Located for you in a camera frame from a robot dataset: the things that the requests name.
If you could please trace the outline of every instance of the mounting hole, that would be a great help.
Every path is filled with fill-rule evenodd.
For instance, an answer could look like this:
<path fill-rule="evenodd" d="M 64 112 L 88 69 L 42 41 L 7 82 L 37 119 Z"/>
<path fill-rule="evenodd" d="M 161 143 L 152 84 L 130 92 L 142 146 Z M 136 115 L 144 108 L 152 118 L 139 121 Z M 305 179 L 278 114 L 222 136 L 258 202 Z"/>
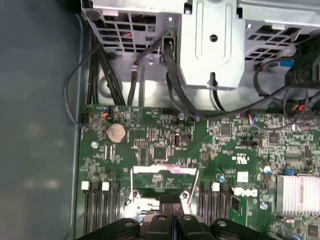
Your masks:
<path fill-rule="evenodd" d="M 218 36 L 215 35 L 215 34 L 212 34 L 212 35 L 210 36 L 210 41 L 213 42 L 213 43 L 215 43 L 216 41 L 218 41 Z"/>
<path fill-rule="evenodd" d="M 225 227 L 227 226 L 225 221 L 218 221 L 216 224 L 218 224 L 220 227 Z"/>
<path fill-rule="evenodd" d="M 158 219 L 159 219 L 159 220 L 166 220 L 167 217 L 166 217 L 166 216 L 158 216 Z"/>
<path fill-rule="evenodd" d="M 134 225 L 134 223 L 133 223 L 132 221 L 127 221 L 127 222 L 125 223 L 125 225 L 126 225 L 127 227 L 131 227 L 131 226 Z"/>

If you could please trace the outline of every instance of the aluminum heatsink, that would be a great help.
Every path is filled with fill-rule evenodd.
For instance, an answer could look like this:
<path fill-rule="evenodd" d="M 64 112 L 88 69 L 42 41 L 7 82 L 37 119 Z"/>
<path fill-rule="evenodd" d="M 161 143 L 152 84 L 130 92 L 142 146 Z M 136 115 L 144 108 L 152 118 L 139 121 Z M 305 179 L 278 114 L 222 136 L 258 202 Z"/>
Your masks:
<path fill-rule="evenodd" d="M 282 215 L 320 215 L 320 178 L 278 176 L 276 212 Z"/>

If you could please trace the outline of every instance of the microchip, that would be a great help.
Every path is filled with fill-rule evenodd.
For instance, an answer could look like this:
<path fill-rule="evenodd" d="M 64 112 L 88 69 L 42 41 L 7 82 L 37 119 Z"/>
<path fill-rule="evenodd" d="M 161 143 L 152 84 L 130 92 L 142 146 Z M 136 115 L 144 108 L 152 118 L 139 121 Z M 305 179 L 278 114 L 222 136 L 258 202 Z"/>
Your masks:
<path fill-rule="evenodd" d="M 318 226 L 317 225 L 309 225 L 308 226 L 308 236 L 318 237 Z"/>
<path fill-rule="evenodd" d="M 269 144 L 277 144 L 279 142 L 279 133 L 270 132 L 269 133 Z"/>
<path fill-rule="evenodd" d="M 163 108 L 162 109 L 162 115 L 173 115 L 174 110 L 172 108 Z"/>
<path fill-rule="evenodd" d="M 166 147 L 155 147 L 154 148 L 154 159 L 166 159 L 167 158 L 167 148 Z"/>
<path fill-rule="evenodd" d="M 221 135 L 231 135 L 231 126 L 228 124 L 221 125 L 220 134 Z"/>
<path fill-rule="evenodd" d="M 209 159 L 209 153 L 207 152 L 201 153 L 201 158 L 203 161 L 207 161 Z"/>
<path fill-rule="evenodd" d="M 231 200 L 231 207 L 237 212 L 239 212 L 239 206 L 240 206 L 240 201 L 233 197 Z"/>
<path fill-rule="evenodd" d="M 271 180 L 271 173 L 264 173 L 264 179 L 267 180 L 267 181 L 270 181 Z"/>
<path fill-rule="evenodd" d="M 229 192 L 230 191 L 229 184 L 228 183 L 222 183 L 221 190 L 222 190 L 222 192 Z"/>
<path fill-rule="evenodd" d="M 120 186 L 119 186 L 119 183 L 118 183 L 118 182 L 114 181 L 114 182 L 111 184 L 111 189 L 112 189 L 112 191 L 118 191 L 119 188 L 120 188 Z"/>

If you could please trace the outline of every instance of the sticker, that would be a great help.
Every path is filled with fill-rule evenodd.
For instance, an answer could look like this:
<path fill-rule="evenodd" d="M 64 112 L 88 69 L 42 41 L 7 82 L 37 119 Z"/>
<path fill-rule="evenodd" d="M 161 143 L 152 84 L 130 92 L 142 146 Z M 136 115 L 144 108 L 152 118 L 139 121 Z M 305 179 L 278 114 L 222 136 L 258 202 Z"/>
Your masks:
<path fill-rule="evenodd" d="M 247 183 L 249 182 L 249 172 L 247 171 L 238 171 L 236 175 L 236 181 L 238 183 Z"/>

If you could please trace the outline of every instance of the cable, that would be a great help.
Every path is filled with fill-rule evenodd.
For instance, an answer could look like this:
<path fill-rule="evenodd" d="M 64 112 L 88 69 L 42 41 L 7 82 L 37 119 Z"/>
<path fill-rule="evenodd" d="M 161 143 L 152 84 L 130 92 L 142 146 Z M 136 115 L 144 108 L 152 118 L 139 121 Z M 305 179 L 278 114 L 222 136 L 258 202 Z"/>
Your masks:
<path fill-rule="evenodd" d="M 165 60 L 166 66 L 167 66 L 167 70 L 168 70 L 169 78 L 172 83 L 172 87 L 173 87 L 174 91 L 176 92 L 179 100 L 181 101 L 183 106 L 188 110 L 188 112 L 190 112 L 190 113 L 192 113 L 192 114 L 194 114 L 204 120 L 214 121 L 214 120 L 219 120 L 221 118 L 228 118 L 228 117 L 232 117 L 237 114 L 247 112 L 252 108 L 256 108 L 256 107 L 259 107 L 263 104 L 266 104 L 268 101 L 274 99 L 275 97 L 277 97 L 278 95 L 280 95 L 284 91 L 291 89 L 291 88 L 314 88 L 314 87 L 318 87 L 320 85 L 318 82 L 311 82 L 311 83 L 297 84 L 294 86 L 283 86 L 280 89 L 278 89 L 277 91 L 275 91 L 274 93 L 266 96 L 265 98 L 255 102 L 255 103 L 252 103 L 250 105 L 241 107 L 241 108 L 233 110 L 233 111 L 223 112 L 223 113 L 214 114 L 214 115 L 204 115 L 191 104 L 191 102 L 188 100 L 188 98 L 184 94 L 184 91 L 183 91 L 181 84 L 180 84 L 180 81 L 179 81 L 177 66 L 174 61 L 173 52 L 172 52 L 171 45 L 169 42 L 164 43 L 163 57 L 164 57 L 164 60 Z"/>
<path fill-rule="evenodd" d="M 107 53 L 103 47 L 101 47 L 101 51 L 99 51 L 98 57 L 99 57 L 100 64 L 101 64 L 103 73 L 105 75 L 105 78 L 107 79 L 107 81 L 109 79 L 111 82 L 111 84 L 108 82 L 110 91 L 111 91 L 111 85 L 112 85 L 112 87 L 114 88 L 114 91 L 115 91 L 115 95 L 116 95 L 118 102 L 119 102 L 118 105 L 125 106 L 126 102 L 125 102 L 124 96 L 122 94 L 122 91 L 121 91 L 121 88 L 119 85 L 119 81 L 117 79 L 117 76 L 116 76 L 114 70 L 112 69 L 112 67 L 109 63 Z"/>
<path fill-rule="evenodd" d="M 104 118 L 104 116 L 100 116 L 98 118 L 93 119 L 90 123 L 88 124 L 82 124 L 80 122 L 77 122 L 77 120 L 75 119 L 75 117 L 73 116 L 71 109 L 70 109 L 70 104 L 69 104 L 69 98 L 68 98 L 68 86 L 70 83 L 70 80 L 72 78 L 72 76 L 75 74 L 75 72 L 78 71 L 78 69 L 86 62 L 90 59 L 90 57 L 101 47 L 101 44 L 97 44 L 86 56 L 85 58 L 82 59 L 81 62 L 79 62 L 75 68 L 72 70 L 72 72 L 69 74 L 69 76 L 65 79 L 64 81 L 64 85 L 63 85 L 63 100 L 64 100 L 64 106 L 65 106 L 65 110 L 69 116 L 69 118 L 71 119 L 71 121 L 78 126 L 79 128 L 90 128 L 93 125 L 95 125 L 96 123 L 98 123 L 101 119 Z"/>
<path fill-rule="evenodd" d="M 311 97 L 308 108 L 311 110 L 318 101 L 320 101 L 320 92 Z"/>
<path fill-rule="evenodd" d="M 218 87 L 218 82 L 216 81 L 216 74 L 212 73 L 212 86 L 213 87 Z M 218 97 L 218 91 L 213 89 L 212 90 L 212 97 L 214 99 L 214 102 L 216 104 L 216 106 L 221 110 L 221 111 L 225 111 L 224 107 L 222 106 L 219 97 Z"/>
<path fill-rule="evenodd" d="M 168 72 L 165 74 L 165 79 L 166 79 L 166 84 L 167 84 L 167 87 L 168 87 L 169 98 L 170 98 L 170 101 L 172 102 L 172 105 L 174 106 L 174 108 L 177 109 L 179 112 L 184 113 L 185 115 L 187 115 L 189 117 L 194 117 L 193 114 L 191 114 L 190 112 L 187 112 L 186 110 L 184 110 L 183 107 L 181 107 L 179 105 L 179 103 L 177 103 L 177 101 L 175 100 L 173 92 L 172 92 L 173 88 L 172 88 L 172 84 L 171 84 Z"/>
<path fill-rule="evenodd" d="M 261 64 L 255 70 L 255 73 L 253 75 L 253 86 L 260 97 L 269 96 L 269 94 L 262 89 L 262 87 L 260 86 L 259 80 L 258 80 L 259 73 L 264 69 L 264 66 L 269 65 L 269 64 L 273 64 L 273 63 L 278 63 L 280 61 L 291 61 L 291 60 L 294 60 L 294 58 L 293 57 L 278 57 L 278 58 L 272 59 L 270 61 L 267 61 L 267 62 Z"/>
<path fill-rule="evenodd" d="M 286 111 L 286 103 L 288 100 L 288 96 L 289 96 L 289 89 L 285 92 L 284 94 L 284 98 L 283 98 L 283 114 L 285 116 L 285 118 L 289 119 L 289 116 L 287 115 L 287 111 Z M 305 89 L 305 104 L 303 106 L 302 111 L 292 120 L 290 121 L 288 124 L 285 124 L 283 126 L 280 127 L 275 127 L 275 128 L 270 128 L 270 127 L 260 127 L 258 125 L 255 124 L 255 120 L 256 118 L 252 119 L 252 125 L 255 126 L 257 129 L 265 131 L 265 132 L 274 132 L 274 131 L 279 131 L 285 128 L 289 128 L 291 127 L 293 124 L 295 124 L 297 122 L 297 120 L 299 120 L 306 112 L 307 110 L 307 106 L 309 103 L 309 90 L 306 88 Z"/>
<path fill-rule="evenodd" d="M 112 99 L 114 101 L 114 104 L 115 105 L 120 105 L 120 101 L 118 99 L 118 96 L 117 96 L 117 93 L 116 93 L 116 90 L 115 90 L 115 86 L 111 81 L 111 78 L 110 78 L 109 72 L 108 72 L 108 68 L 106 67 L 107 64 L 105 62 L 105 58 L 103 57 L 104 56 L 104 52 L 105 52 L 105 50 L 101 45 L 99 50 L 98 50 L 98 58 L 99 58 L 99 61 L 100 61 L 100 65 L 101 65 L 101 68 L 103 70 L 103 73 L 104 73 L 106 82 L 108 84 L 108 87 L 110 89 L 110 93 L 111 93 Z"/>
<path fill-rule="evenodd" d="M 139 63 L 140 61 L 147 55 L 151 54 L 154 52 L 157 48 L 161 46 L 162 39 L 160 38 L 159 40 L 155 41 L 151 46 L 146 48 L 134 61 L 133 66 L 136 66 L 136 69 L 131 71 L 131 86 L 128 94 L 128 99 L 127 99 L 127 105 L 132 106 L 134 96 L 135 96 L 135 91 L 136 91 L 136 86 L 137 86 L 137 81 L 138 81 L 138 69 L 139 69 Z"/>
<path fill-rule="evenodd" d="M 92 48 L 97 45 L 98 41 L 94 35 L 94 32 L 91 33 L 91 46 Z M 98 81 L 99 81 L 99 59 L 97 53 L 95 52 L 90 58 L 89 64 L 89 85 L 91 88 L 91 98 L 87 99 L 87 103 L 99 104 L 98 100 Z"/>

